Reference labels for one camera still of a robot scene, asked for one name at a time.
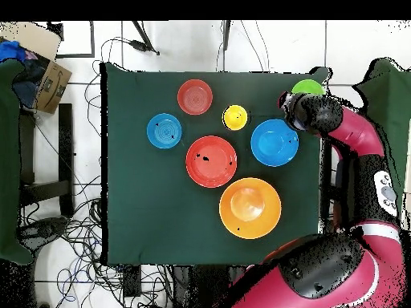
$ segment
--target blue bowl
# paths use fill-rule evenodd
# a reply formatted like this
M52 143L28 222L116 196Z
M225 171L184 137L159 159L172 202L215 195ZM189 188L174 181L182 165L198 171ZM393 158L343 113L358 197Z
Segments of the blue bowl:
M155 115L147 125L147 137L157 148L172 148L181 138L181 125L168 113Z
M254 157L269 167L279 167L293 159L299 148L297 132L283 120L266 120L251 136Z

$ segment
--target white tile floor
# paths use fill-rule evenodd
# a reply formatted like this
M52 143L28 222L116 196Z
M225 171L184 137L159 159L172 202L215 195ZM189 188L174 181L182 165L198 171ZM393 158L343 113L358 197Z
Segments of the white tile floor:
M226 71L259 71L306 73L313 67L327 66L333 70L330 90L334 95L348 99L353 105L363 105L360 96L351 88L360 82L370 62L378 57L389 56L403 68L411 66L411 27L404 22L387 21L258 21L258 28L265 39L270 57L268 65L264 44L258 33L255 21L244 21L244 26L261 64L247 40L242 23L232 22L229 48L226 52ZM60 45L59 54L90 53L91 31L89 22L63 22L65 41ZM108 39L123 37L140 40L131 22L93 22L96 57L66 58L57 62L72 71L70 85L64 93L62 103L72 103L74 113L75 141L75 174L77 180L86 184L101 174L100 138L87 121L87 102L84 98L86 86L96 77L92 66L98 72L98 63L94 60L110 60L112 63L130 71L216 71L218 48L222 43L221 21L163 21L146 22L144 28L154 48L161 53L141 53L128 44L119 42L105 43ZM217 70L222 70L222 55L219 56ZM100 93L99 78L87 90L87 98L91 99ZM98 107L99 98L93 100ZM89 118L100 131L100 110L90 107ZM58 144L58 112L54 115L40 114L38 125L49 141ZM57 180L58 156L43 136L35 135L35 179L36 182ZM77 193L81 190L77 183ZM100 178L85 189L87 197L100 196ZM408 205L411 205L411 190L408 190ZM83 194L75 197L78 205L85 200ZM87 210L80 211L78 216L85 216ZM45 201L35 218L59 215L57 200ZM67 272L61 270L73 268L77 256L72 247L65 241L57 240L45 246L40 255L35 271L36 291L40 302L49 302L51 307L57 305L62 298L58 286L62 287ZM144 266L143 270L150 274L156 267ZM87 297L93 287L85 276L75 283L67 300L60 308L79 308L79 304ZM83 308L121 308L112 294L104 288L97 287L84 300Z

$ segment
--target red bowl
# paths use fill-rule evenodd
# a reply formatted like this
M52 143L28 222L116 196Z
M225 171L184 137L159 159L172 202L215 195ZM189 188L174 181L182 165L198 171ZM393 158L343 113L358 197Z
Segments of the red bowl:
M217 188L233 178L237 155L223 138L206 136L189 147L185 166L194 182L206 188Z
M189 115L200 115L206 112L213 101L213 92L207 83L200 79L187 80L181 85L177 94L178 105Z

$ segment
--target green bowl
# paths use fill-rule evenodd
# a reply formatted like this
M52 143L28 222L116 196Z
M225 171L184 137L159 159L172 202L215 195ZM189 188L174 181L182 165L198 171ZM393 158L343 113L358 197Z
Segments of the green bowl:
M291 90L291 93L312 93L313 95L324 95L325 90L320 83L312 79L305 79L298 82Z

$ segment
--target dark green tablecloth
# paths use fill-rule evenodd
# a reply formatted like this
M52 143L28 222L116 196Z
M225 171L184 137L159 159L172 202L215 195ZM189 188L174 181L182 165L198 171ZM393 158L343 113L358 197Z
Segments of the dark green tablecloth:
M110 264L253 264L297 237L317 233L319 140L299 134L299 150L288 164L270 168L250 150L251 133L264 120L283 118L276 107L283 91L302 79L323 82L328 69L312 75L205 72L130 72L106 63L108 73L108 262ZM191 116L177 103L178 88L202 79L213 91L207 113ZM222 125L230 104L250 114L238 132ZM176 116L183 129L169 150L153 147L146 126L158 113ZM199 137L216 135L236 150L234 178L220 188L203 188L185 170L185 155ZM283 210L265 237L243 240L228 232L218 203L224 189L243 177L258 177L279 193Z

